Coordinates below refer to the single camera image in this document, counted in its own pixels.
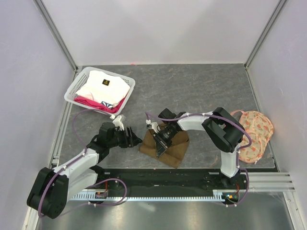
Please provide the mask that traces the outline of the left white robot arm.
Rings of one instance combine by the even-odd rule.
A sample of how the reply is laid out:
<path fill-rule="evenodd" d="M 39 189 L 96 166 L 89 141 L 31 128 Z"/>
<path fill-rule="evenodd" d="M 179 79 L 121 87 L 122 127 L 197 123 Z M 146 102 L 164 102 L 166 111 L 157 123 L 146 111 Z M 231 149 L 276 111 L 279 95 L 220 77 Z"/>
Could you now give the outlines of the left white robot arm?
<path fill-rule="evenodd" d="M 81 153 L 63 165 L 44 167 L 38 172 L 26 204 L 40 215 L 57 218 L 74 195 L 90 186 L 104 186 L 105 176 L 100 174 L 102 168 L 98 163 L 111 148 L 132 148 L 141 142 L 131 127 L 120 129 L 111 122 L 103 123 Z"/>

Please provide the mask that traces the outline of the brown cloth napkin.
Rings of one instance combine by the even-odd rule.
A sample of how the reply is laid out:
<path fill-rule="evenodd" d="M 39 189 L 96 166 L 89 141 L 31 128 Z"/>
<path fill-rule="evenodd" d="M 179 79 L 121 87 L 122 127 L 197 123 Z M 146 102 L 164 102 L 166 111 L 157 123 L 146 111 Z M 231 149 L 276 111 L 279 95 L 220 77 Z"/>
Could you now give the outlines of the brown cloth napkin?
<path fill-rule="evenodd" d="M 154 131 L 152 129 L 146 132 L 139 151 L 170 167 L 177 168 L 183 161 L 189 146 L 187 131 L 179 131 L 172 138 L 172 146 L 159 158 L 156 156 L 156 143 L 153 138 L 153 133 Z"/>

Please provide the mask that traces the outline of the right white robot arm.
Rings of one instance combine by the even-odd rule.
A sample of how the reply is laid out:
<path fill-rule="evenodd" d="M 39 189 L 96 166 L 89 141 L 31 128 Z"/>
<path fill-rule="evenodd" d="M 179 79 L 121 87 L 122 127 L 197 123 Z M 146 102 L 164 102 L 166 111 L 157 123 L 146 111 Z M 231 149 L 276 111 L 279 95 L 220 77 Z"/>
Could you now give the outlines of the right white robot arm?
<path fill-rule="evenodd" d="M 195 114 L 188 112 L 175 114 L 166 108 L 157 118 L 163 121 L 164 128 L 160 128 L 150 119 L 146 120 L 146 125 L 153 131 L 158 158 L 172 146 L 172 138 L 177 133 L 189 130 L 205 131 L 221 153 L 222 175 L 219 180 L 221 186 L 229 189 L 237 183 L 238 149 L 246 132 L 224 108 L 218 107 L 212 112 Z"/>

